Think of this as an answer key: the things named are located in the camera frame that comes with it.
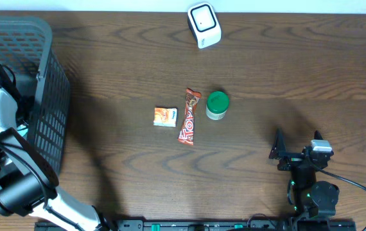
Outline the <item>orange tissue packet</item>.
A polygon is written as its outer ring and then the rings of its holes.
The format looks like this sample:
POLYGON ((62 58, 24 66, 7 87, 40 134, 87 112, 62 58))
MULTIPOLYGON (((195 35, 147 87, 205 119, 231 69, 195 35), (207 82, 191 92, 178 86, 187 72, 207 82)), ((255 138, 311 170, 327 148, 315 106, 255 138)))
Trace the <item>orange tissue packet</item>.
POLYGON ((176 108, 159 108, 154 109, 154 126, 176 127, 177 123, 176 108))

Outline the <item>red Top chocolate bar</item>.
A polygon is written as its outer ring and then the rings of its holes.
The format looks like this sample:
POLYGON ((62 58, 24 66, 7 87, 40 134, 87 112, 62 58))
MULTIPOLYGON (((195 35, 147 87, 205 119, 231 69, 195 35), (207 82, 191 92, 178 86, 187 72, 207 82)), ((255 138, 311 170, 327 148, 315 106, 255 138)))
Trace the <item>red Top chocolate bar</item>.
POLYGON ((178 141, 182 144, 194 145, 195 110, 201 96, 199 92, 186 89, 184 120, 178 137, 178 141))

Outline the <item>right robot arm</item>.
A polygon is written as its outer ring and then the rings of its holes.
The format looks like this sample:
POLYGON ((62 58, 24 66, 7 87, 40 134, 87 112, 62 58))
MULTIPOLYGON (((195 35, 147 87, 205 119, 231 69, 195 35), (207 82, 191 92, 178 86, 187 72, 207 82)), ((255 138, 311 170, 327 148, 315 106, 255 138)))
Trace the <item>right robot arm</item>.
POLYGON ((333 155, 330 143, 318 131, 299 153, 287 151, 281 130, 276 131, 269 158, 279 161, 278 170, 291 173, 287 198, 295 207, 295 215, 284 222, 284 229, 331 229, 329 219, 336 214, 340 190, 335 184, 318 181, 316 173, 327 167, 333 155))

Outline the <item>teal snack packet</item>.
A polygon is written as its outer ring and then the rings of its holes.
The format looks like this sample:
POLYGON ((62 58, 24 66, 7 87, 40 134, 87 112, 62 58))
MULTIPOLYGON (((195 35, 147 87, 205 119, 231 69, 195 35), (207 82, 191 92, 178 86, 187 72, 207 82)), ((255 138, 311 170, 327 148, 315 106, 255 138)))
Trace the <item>teal snack packet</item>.
POLYGON ((18 128, 17 128, 17 131, 20 132, 20 131, 25 131, 28 129, 28 126, 27 125, 20 125, 18 128))

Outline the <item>green lid jar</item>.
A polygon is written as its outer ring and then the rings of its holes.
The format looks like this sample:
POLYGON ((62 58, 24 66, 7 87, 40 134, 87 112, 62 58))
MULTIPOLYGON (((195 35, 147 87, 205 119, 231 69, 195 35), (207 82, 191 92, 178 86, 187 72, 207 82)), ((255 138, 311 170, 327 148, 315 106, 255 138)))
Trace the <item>green lid jar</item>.
POLYGON ((229 108, 229 97, 222 91, 210 93, 206 102, 206 115, 212 120, 221 120, 229 108))

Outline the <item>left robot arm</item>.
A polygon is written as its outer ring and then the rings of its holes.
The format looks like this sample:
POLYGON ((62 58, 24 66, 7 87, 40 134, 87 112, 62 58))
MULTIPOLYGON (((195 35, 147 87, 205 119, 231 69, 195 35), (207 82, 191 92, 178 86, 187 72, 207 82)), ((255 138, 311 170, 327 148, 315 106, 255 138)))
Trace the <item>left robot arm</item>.
POLYGON ((51 164, 20 134, 31 128, 34 104, 0 64, 0 214, 46 219, 62 230, 117 230, 95 207, 62 190, 51 164))

